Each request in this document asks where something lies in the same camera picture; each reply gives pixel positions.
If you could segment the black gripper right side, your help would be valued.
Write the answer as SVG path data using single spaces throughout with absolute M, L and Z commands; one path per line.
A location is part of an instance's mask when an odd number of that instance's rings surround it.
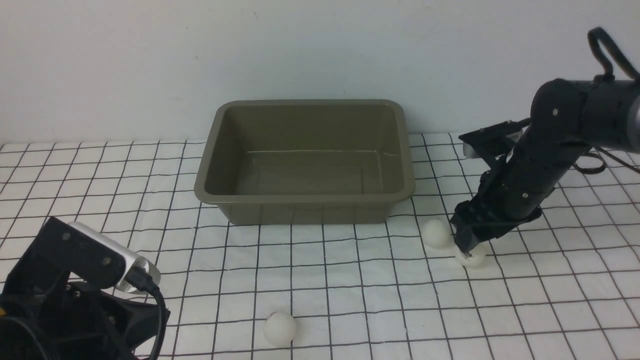
M 455 206 L 450 219 L 455 246 L 469 256 L 482 240 L 499 239 L 540 218 L 541 203 L 556 183 L 553 167 L 496 167 L 487 171 L 473 198 Z

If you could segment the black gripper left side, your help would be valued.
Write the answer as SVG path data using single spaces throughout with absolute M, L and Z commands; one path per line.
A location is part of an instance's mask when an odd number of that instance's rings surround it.
M 35 351 L 42 360 L 136 360 L 135 349 L 153 340 L 147 359 L 157 360 L 170 310 L 160 291 L 151 296 L 154 303 L 126 300 L 79 282 L 37 296 Z

